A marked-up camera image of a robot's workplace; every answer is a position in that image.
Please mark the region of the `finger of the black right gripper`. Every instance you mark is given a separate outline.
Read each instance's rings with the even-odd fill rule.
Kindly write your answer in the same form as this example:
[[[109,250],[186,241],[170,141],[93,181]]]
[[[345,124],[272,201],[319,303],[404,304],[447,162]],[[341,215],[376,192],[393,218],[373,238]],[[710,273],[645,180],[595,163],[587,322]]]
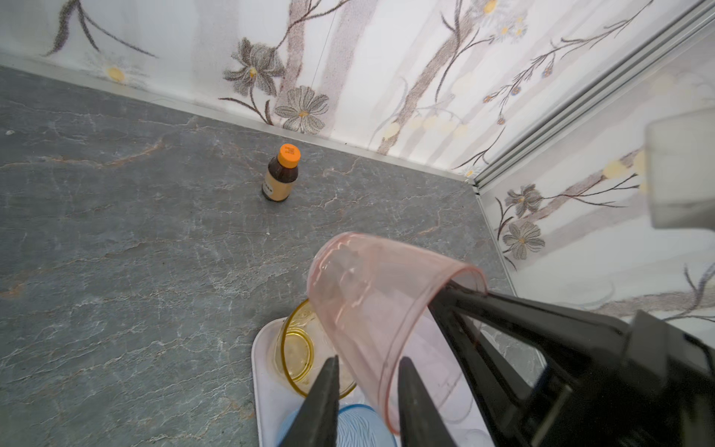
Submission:
[[[627,324],[448,282],[428,306],[497,446],[616,446],[616,371]],[[539,351],[547,366],[530,386],[477,322]]]

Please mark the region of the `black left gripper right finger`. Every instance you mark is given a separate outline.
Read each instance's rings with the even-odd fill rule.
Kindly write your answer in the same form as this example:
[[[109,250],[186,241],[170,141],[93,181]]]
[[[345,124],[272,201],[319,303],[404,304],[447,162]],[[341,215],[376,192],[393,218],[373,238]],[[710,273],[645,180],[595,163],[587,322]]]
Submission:
[[[403,357],[398,365],[398,413],[403,446],[455,446],[413,361],[408,357]]]

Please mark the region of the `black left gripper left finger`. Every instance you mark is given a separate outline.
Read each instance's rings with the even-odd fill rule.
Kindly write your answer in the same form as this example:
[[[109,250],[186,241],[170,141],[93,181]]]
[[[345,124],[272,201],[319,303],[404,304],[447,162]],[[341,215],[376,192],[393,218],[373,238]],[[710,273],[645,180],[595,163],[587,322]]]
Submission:
[[[279,446],[335,446],[338,436],[339,358],[326,359]]]

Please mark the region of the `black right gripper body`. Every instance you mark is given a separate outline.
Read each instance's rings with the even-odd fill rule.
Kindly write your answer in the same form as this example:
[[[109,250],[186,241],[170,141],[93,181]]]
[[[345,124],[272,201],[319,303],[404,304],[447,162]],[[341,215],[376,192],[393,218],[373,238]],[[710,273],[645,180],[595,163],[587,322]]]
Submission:
[[[503,419],[513,446],[711,446],[714,349],[639,313],[631,324],[551,316],[513,324],[547,369]]]

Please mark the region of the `blue plastic cup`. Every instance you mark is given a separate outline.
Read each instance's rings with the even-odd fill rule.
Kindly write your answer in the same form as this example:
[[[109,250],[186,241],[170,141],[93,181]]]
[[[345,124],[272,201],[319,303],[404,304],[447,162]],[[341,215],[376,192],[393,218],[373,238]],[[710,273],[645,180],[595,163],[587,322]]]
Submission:
[[[350,404],[337,411],[335,436],[319,434],[313,428],[303,430],[296,422],[305,408],[298,407],[279,426],[277,446],[397,446],[396,437],[382,417],[365,404]]]

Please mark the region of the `yellow plastic cup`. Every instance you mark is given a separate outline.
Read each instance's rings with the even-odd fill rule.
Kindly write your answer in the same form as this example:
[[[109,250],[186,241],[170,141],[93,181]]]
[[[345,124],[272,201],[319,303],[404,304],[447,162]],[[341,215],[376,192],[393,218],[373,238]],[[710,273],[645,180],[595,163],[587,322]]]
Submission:
[[[337,356],[308,299],[284,320],[273,347],[274,369],[288,387],[306,397],[327,359]]]

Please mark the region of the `pink plastic cup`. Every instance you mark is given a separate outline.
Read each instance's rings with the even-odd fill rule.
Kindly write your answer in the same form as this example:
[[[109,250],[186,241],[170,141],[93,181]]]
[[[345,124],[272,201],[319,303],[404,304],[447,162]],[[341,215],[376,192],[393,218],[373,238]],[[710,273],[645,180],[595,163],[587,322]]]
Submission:
[[[400,432],[398,364],[413,362],[442,419],[458,425],[474,400],[428,306],[449,283],[483,292],[482,272],[412,245],[344,233],[315,256],[307,297],[344,368],[387,427]]]

